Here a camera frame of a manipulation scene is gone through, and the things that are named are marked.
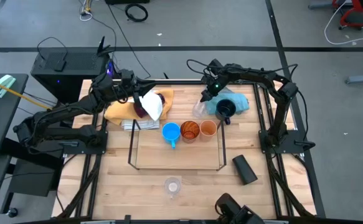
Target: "wooden tabletop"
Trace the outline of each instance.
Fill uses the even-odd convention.
[[[83,82],[80,97],[87,94],[90,84],[90,80]],[[121,127],[110,123],[107,127],[109,132],[107,150],[101,160],[93,219],[122,220],[125,215],[131,215],[132,219],[139,220],[216,219],[219,215],[214,210],[214,204],[226,192],[240,205],[247,205],[262,218],[276,218],[266,160],[258,139],[260,123],[253,86],[229,85],[228,87],[236,93],[243,93],[248,98],[250,109],[241,115],[233,116],[231,125],[225,126],[227,165],[219,171],[136,170],[127,163],[131,132],[123,131]],[[185,117],[190,116],[191,111],[184,110],[185,117],[180,117],[180,113],[177,115],[177,111],[192,108],[200,98],[204,86],[160,85],[154,89],[160,88],[172,88],[175,91],[168,119],[185,121]],[[262,90],[260,98],[262,107],[266,108]],[[276,105],[273,98],[271,104],[275,112]],[[268,116],[266,111],[264,113],[268,129],[270,126]],[[81,115],[75,118],[73,127],[78,128],[91,123],[92,116]],[[288,129],[295,127],[290,112],[286,124]],[[258,177],[258,180],[248,185],[241,184],[232,163],[232,158],[241,154],[245,156]],[[309,212],[316,213],[306,170],[292,155],[282,156],[290,189]],[[58,195],[64,206],[71,201],[80,186],[84,160],[84,155],[78,155],[62,171]],[[180,192],[174,198],[171,198],[164,189],[164,182],[170,177],[179,179],[182,185]],[[285,200],[279,187],[278,193],[282,213],[286,215]],[[85,196],[82,214],[87,213],[88,196],[89,192]],[[60,207],[56,202],[52,216],[59,213]]]

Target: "black cup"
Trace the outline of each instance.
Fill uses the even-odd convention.
[[[216,105],[216,117],[221,121],[225,121],[225,124],[230,124],[230,117],[235,114],[237,107],[231,100],[220,100]]]

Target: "red chair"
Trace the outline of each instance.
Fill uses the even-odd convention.
[[[363,0],[351,0],[352,3],[345,4],[339,12],[342,14],[341,26],[339,29],[345,27],[355,27],[357,29],[363,28]],[[338,9],[342,4],[340,1],[333,0],[332,6],[334,9]]]

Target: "concrete floor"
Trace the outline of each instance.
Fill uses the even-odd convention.
[[[284,47],[334,47],[326,42],[323,29],[332,10],[310,11],[308,0],[272,0],[280,37]],[[54,36],[67,47],[95,47],[101,36],[114,42],[111,30],[95,21],[78,18],[77,0],[6,0],[0,10],[0,47],[34,48],[44,38]],[[113,8],[132,46],[261,46],[276,47],[265,1],[169,1],[152,0],[145,5],[149,18],[144,23],[126,20],[123,12]],[[115,29],[117,46],[127,43],[107,6],[93,2],[95,18]],[[336,20],[329,26],[329,38],[343,42],[363,37],[363,31],[339,31]],[[59,46],[53,40],[44,47]],[[363,47],[356,45],[338,47]],[[137,52],[153,78],[199,78],[185,65],[189,58],[209,62],[240,63],[246,67],[274,69],[281,67],[277,51],[157,51]],[[0,73],[28,73],[37,53],[0,53]],[[145,72],[131,52],[117,52],[118,66],[134,70],[141,78]],[[363,220],[363,84],[346,85],[349,75],[363,75],[363,52],[287,52],[288,63],[298,63],[293,75],[308,103],[308,139],[326,216]],[[26,92],[55,100],[30,77]],[[20,108],[35,113],[40,108],[22,100]],[[12,125],[28,116],[17,110]],[[15,139],[12,131],[7,136]],[[0,193],[0,206],[8,183]],[[0,223],[45,220],[50,217],[55,194],[47,198],[15,195],[11,206],[19,216],[0,215]]]

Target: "blue towel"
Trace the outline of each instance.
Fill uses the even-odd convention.
[[[237,110],[235,113],[240,114],[249,109],[249,102],[245,95],[242,93],[219,93],[213,97],[210,101],[206,101],[206,109],[208,114],[215,114],[216,105],[220,100],[228,99],[235,103]]]

